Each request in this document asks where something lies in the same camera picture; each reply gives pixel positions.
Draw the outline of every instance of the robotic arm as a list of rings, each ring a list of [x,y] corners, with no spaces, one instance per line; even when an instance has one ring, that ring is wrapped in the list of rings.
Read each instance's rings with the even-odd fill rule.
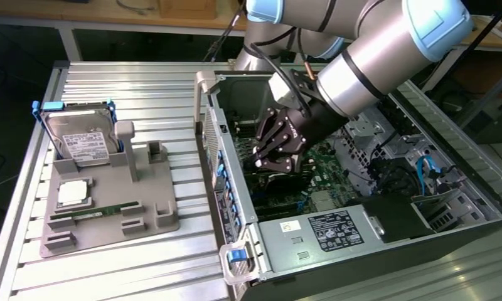
[[[460,0],[247,0],[247,11],[252,24],[282,23],[354,40],[315,80],[290,71],[310,113],[297,105],[268,108],[260,122],[252,161],[282,172],[299,172],[302,154],[313,145],[438,61],[473,27]],[[242,56],[236,67],[260,66],[256,57],[239,65]],[[290,103],[294,90],[276,75],[270,87],[275,100]]]

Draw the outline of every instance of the hard drive label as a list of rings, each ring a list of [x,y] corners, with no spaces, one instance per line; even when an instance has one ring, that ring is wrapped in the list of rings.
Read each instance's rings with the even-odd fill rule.
[[[358,227],[347,211],[334,212],[309,218],[319,247],[330,252],[362,244]]]
[[[108,148],[101,132],[64,135],[65,145],[76,162],[108,159]]]

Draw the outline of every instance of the blue cable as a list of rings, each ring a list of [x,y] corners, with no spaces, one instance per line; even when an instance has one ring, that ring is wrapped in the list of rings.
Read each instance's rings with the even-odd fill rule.
[[[426,195],[426,186],[425,186],[425,176],[422,175],[422,168],[425,165],[425,160],[427,162],[427,166],[430,170],[434,170],[437,173],[441,173],[441,168],[437,167],[435,161],[431,158],[430,155],[425,155],[417,160],[417,176],[418,180],[421,181],[421,187],[422,187],[422,195]]]

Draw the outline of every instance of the green circuit board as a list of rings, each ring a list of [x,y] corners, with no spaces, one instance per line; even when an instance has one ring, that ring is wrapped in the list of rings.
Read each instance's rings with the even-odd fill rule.
[[[299,174],[250,167],[246,161],[256,141],[235,137],[234,144],[259,221],[322,211],[311,199],[318,191],[327,191],[331,196],[329,209],[341,208],[347,200],[358,197],[327,142],[317,144],[306,153]]]

